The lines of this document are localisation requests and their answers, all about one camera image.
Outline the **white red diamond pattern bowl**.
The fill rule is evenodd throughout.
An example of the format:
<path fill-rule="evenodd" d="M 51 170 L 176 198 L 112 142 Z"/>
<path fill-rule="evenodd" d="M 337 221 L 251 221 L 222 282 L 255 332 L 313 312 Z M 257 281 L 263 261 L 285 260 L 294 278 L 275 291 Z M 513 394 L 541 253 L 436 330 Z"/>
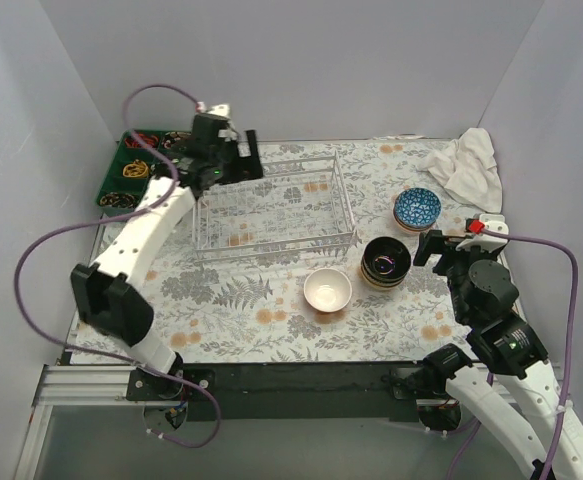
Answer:
<path fill-rule="evenodd" d="M 415 187 L 400 193 L 394 203 L 395 219 L 413 226 L 424 226 L 437 221 L 442 210 L 438 196 L 431 190 Z"/>

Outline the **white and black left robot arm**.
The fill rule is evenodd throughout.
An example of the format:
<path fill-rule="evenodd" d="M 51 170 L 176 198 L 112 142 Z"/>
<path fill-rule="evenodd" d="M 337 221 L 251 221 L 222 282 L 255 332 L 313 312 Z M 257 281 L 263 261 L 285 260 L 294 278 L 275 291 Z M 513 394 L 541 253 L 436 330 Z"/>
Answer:
<path fill-rule="evenodd" d="M 157 166 L 134 218 L 91 265 L 77 265 L 70 275 L 80 319 L 150 367 L 146 382 L 164 400 L 183 390 L 183 361 L 153 330 L 154 310 L 139 289 L 172 230 L 205 191 L 263 177 L 254 131 L 247 141 L 250 153 L 243 156 L 228 105 L 197 113 L 176 165 L 178 177 Z"/>

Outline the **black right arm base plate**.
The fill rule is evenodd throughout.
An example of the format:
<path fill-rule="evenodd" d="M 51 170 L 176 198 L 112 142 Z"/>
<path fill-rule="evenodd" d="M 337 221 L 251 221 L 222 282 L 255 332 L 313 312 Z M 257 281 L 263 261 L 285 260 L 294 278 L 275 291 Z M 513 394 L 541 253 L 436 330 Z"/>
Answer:
<path fill-rule="evenodd" d="M 424 367 L 397 368 L 390 373 L 391 384 L 417 399 L 448 400 L 442 380 Z"/>

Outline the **white bowl red wreath pattern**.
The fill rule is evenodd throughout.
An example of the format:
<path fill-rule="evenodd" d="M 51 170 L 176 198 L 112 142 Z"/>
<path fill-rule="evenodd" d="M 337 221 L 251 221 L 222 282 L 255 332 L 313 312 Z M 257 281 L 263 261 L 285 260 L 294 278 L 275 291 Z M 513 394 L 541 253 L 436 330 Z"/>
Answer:
<path fill-rule="evenodd" d="M 406 235 L 420 235 L 420 234 L 426 234 L 430 228 L 426 228 L 426 229 L 410 229 L 407 228 L 406 226 L 402 225 L 402 224 L 398 224 L 399 229 L 404 232 Z"/>

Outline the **olive tan bowl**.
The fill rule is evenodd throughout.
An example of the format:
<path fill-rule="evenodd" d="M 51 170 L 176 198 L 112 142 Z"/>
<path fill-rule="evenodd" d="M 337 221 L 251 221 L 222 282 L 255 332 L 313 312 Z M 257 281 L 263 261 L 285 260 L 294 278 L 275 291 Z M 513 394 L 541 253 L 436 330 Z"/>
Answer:
<path fill-rule="evenodd" d="M 380 266 L 381 263 L 395 263 L 401 268 L 409 270 L 412 263 L 411 254 L 406 245 L 387 236 L 371 240 L 364 249 L 362 260 L 377 266 Z"/>

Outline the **orange plastic bowl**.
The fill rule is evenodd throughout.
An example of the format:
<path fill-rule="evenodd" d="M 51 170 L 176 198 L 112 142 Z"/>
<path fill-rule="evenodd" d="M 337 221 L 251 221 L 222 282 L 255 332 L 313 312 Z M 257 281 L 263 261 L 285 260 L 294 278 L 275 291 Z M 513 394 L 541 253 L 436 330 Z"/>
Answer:
<path fill-rule="evenodd" d="M 306 302 L 315 310 L 334 313 L 349 304 L 352 284 L 343 272 L 333 268 L 321 268 L 307 276 L 303 294 Z"/>

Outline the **black gold pattern bowl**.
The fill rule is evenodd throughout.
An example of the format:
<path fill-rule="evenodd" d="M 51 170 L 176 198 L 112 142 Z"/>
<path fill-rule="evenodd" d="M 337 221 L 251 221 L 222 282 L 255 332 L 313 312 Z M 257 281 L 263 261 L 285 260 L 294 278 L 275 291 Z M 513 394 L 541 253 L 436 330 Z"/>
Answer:
<path fill-rule="evenodd" d="M 401 268 L 395 263 L 376 264 L 361 261 L 361 273 L 363 278 L 380 289 L 392 289 L 400 285 L 409 273 L 408 268 Z"/>

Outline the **cream bird pattern bowl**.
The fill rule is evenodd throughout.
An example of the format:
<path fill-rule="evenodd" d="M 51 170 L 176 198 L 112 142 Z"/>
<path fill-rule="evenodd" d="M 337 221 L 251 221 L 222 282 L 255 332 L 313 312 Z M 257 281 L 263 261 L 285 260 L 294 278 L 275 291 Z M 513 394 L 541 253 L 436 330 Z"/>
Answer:
<path fill-rule="evenodd" d="M 397 284 L 397 285 L 391 285 L 391 284 L 378 283 L 378 282 L 374 281 L 371 278 L 365 277 L 364 275 L 361 276 L 361 279 L 370 288 L 376 289 L 378 291 L 383 291 L 383 292 L 393 291 L 393 290 L 395 290 L 399 286 L 399 284 Z"/>

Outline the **white wire dish rack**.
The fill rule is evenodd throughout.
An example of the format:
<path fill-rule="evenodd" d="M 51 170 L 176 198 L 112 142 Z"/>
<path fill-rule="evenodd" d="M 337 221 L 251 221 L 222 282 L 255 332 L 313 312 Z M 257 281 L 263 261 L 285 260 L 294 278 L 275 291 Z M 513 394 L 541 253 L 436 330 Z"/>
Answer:
<path fill-rule="evenodd" d="M 264 177 L 216 185 L 194 208 L 201 261 L 345 254 L 356 223 L 335 152 L 267 162 Z"/>

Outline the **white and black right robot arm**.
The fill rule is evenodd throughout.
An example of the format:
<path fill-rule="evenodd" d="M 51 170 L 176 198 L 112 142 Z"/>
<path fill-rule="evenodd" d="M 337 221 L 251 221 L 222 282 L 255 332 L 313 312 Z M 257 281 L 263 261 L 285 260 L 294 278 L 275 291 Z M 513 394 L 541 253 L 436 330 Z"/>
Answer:
<path fill-rule="evenodd" d="M 583 424 L 566 398 L 566 380 L 556 379 L 547 350 L 514 309 L 518 290 L 497 260 L 506 244 L 502 233 L 431 230 L 420 236 L 413 263 L 438 256 L 433 271 L 447 280 L 455 319 L 470 329 L 467 343 L 514 401 L 504 400 L 454 344 L 424 359 L 424 387 L 469 409 L 527 478 L 583 479 Z"/>

